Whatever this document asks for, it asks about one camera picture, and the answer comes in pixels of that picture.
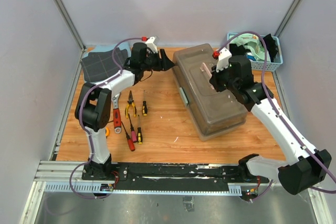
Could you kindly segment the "yellow handled pliers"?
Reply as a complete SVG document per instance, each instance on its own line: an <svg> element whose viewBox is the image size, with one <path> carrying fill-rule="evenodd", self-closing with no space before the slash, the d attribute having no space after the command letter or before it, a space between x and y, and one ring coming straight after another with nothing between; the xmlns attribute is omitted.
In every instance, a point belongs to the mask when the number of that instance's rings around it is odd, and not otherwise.
<svg viewBox="0 0 336 224"><path fill-rule="evenodd" d="M128 100L127 100L127 105L125 107L125 117L128 119L129 116L129 109L132 108L133 109L133 116L136 117L137 116L137 109L134 103L134 99L133 99L133 94L132 91L129 91L129 96L128 96Z"/></svg>

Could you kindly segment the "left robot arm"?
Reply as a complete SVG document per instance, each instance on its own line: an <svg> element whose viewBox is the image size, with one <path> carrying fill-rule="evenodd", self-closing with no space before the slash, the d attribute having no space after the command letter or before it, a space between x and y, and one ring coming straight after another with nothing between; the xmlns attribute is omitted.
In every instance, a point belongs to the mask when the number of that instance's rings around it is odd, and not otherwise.
<svg viewBox="0 0 336 224"><path fill-rule="evenodd" d="M117 73L97 84L86 82L82 86L75 117L86 133L90 151L83 164L83 180L110 180L113 175L106 137L113 96L137 84L146 71L168 71L173 67L164 49L157 49L152 42L137 42Z"/></svg>

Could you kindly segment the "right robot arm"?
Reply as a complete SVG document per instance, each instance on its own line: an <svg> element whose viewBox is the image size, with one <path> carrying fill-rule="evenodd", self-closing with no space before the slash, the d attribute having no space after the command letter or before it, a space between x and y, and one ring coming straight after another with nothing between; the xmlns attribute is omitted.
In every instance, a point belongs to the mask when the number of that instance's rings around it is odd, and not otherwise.
<svg viewBox="0 0 336 224"><path fill-rule="evenodd" d="M315 189L327 175L332 157L327 150L318 150L284 114L264 81L256 82L251 62L246 56L213 54L217 64L212 68L210 84L217 92L229 90L239 103L266 127L276 140L284 162L250 154L239 161L238 177L250 182L256 176L277 180L290 194Z"/></svg>

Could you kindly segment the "grey plastic tool box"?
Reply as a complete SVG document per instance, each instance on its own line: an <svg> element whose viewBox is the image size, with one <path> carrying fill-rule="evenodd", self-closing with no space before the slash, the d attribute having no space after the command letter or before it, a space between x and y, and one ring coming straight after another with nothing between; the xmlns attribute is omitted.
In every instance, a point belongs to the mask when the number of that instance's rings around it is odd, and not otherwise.
<svg viewBox="0 0 336 224"><path fill-rule="evenodd" d="M173 54L174 79L201 141L227 134L245 124L246 108L228 90L216 92L210 84L216 66L214 50L202 44Z"/></svg>

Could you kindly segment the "red handled adjustable wrench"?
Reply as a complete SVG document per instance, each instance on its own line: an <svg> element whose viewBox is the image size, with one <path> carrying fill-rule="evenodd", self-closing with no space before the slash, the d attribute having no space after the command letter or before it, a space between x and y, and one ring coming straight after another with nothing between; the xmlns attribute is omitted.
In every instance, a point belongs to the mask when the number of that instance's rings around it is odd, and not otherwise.
<svg viewBox="0 0 336 224"><path fill-rule="evenodd" d="M119 97L120 93L116 94L112 98L112 105L113 105L113 127L114 127L114 132L116 134L120 134L122 129L121 129L121 115L120 115L120 109L119 109Z"/></svg>

